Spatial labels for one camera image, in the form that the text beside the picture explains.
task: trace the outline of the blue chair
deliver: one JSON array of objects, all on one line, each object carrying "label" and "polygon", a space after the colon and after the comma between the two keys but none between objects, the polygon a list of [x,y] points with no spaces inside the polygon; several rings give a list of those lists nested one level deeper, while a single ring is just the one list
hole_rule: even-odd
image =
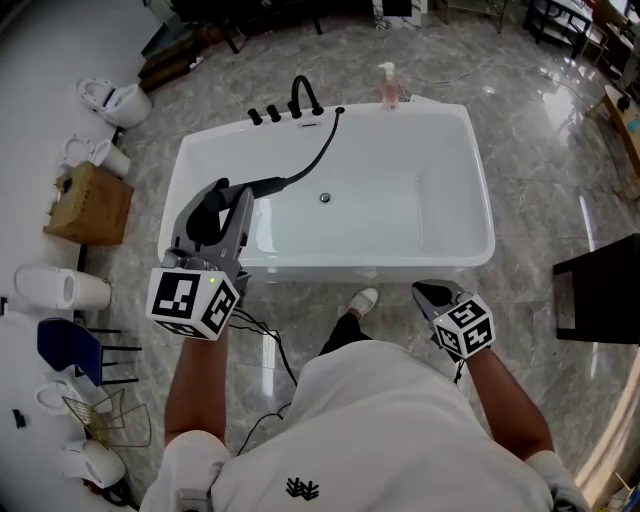
[{"label": "blue chair", "polygon": [[64,318],[47,318],[38,323],[38,354],[57,372],[71,365],[80,369],[95,386],[102,384],[127,384],[137,378],[103,380],[102,368],[116,366],[117,362],[103,362],[105,350],[139,352],[140,347],[102,345],[91,333],[120,333],[114,329],[86,329]]}]

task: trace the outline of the black pants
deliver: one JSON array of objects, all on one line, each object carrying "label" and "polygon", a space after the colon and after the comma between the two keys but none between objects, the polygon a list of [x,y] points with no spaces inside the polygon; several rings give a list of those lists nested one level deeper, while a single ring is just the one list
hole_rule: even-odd
[{"label": "black pants", "polygon": [[340,317],[338,323],[333,328],[329,341],[322,347],[320,355],[328,354],[334,350],[353,343],[354,341],[370,340],[369,336],[362,334],[360,330],[360,324],[355,316],[351,313],[345,313]]}]

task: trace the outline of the cardboard box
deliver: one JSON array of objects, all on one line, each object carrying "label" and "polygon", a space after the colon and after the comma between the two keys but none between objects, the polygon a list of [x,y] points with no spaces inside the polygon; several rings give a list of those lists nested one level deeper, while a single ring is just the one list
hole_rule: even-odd
[{"label": "cardboard box", "polygon": [[58,180],[60,200],[45,233],[86,245],[122,243],[133,188],[114,174],[84,162]]}]

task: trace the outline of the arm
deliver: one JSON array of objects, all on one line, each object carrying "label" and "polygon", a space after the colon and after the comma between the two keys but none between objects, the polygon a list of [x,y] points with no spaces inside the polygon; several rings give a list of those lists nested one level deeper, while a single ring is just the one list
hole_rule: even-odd
[{"label": "arm", "polygon": [[542,413],[492,350],[474,354],[467,366],[496,443],[522,460],[553,451]]},{"label": "arm", "polygon": [[164,413],[164,440],[204,430],[224,443],[227,328],[217,341],[186,338]]}]

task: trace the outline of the white t-shirt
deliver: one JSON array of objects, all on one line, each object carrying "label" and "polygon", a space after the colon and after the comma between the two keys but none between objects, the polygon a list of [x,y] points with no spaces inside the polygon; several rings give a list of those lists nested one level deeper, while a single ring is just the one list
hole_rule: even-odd
[{"label": "white t-shirt", "polygon": [[246,454],[232,458],[202,431],[174,439],[141,510],[210,504],[214,512],[589,510],[554,453],[522,462],[487,435],[451,381],[380,341],[309,362],[285,431]]}]

